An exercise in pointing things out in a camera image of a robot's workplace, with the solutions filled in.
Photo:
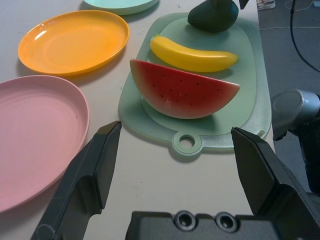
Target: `screw hole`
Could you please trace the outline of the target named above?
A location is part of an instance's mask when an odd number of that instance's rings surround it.
[[[182,226],[189,227],[192,224],[192,219],[189,215],[182,214],[179,216],[179,223]]]
[[[195,140],[190,136],[183,136],[179,143],[184,149],[191,149],[195,145]]]
[[[218,227],[227,233],[234,233],[237,231],[237,220],[228,212],[220,212],[215,216],[215,222]]]
[[[192,231],[196,227],[196,218],[188,211],[178,212],[173,222],[175,226],[182,231]]]
[[[234,226],[234,222],[232,221],[232,219],[229,216],[222,216],[220,218],[220,223],[226,229],[230,229]]]

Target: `gray floor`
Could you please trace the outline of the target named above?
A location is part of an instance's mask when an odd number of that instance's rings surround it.
[[[290,26],[290,10],[287,0],[276,0],[274,9],[259,11],[260,29]],[[295,9],[303,9],[311,0],[297,0]],[[293,26],[320,27],[320,8],[313,5],[294,13]],[[261,30],[263,53],[270,96],[288,89],[301,89],[320,94],[320,73],[307,66],[294,49],[289,28]],[[302,55],[320,69],[320,28],[293,30]],[[275,151],[295,174],[302,186],[309,191],[298,138],[288,133],[274,143]]]

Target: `black cable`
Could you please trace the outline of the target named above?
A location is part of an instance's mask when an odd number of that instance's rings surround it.
[[[298,53],[299,57],[313,70],[317,71],[320,73],[320,70],[317,69],[315,66],[313,66],[311,63],[309,63],[300,53],[296,41],[295,41],[295,37],[294,37],[294,30],[293,30],[293,24],[294,24],[294,13],[295,13],[295,5],[296,5],[296,0],[292,1],[292,7],[291,7],[291,11],[290,11],[290,33],[291,33],[291,39],[294,45],[294,48],[296,50],[296,52]]]

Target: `red watermelon flesh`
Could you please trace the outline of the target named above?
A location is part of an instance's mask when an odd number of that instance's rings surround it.
[[[143,98],[157,111],[179,119],[209,116],[229,103],[238,84],[132,59],[131,73]]]

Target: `orange plate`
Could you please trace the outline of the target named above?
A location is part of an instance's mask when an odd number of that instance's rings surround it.
[[[73,11],[30,30],[18,48],[28,68],[49,75],[89,72],[114,59],[126,46],[128,24],[107,11]]]

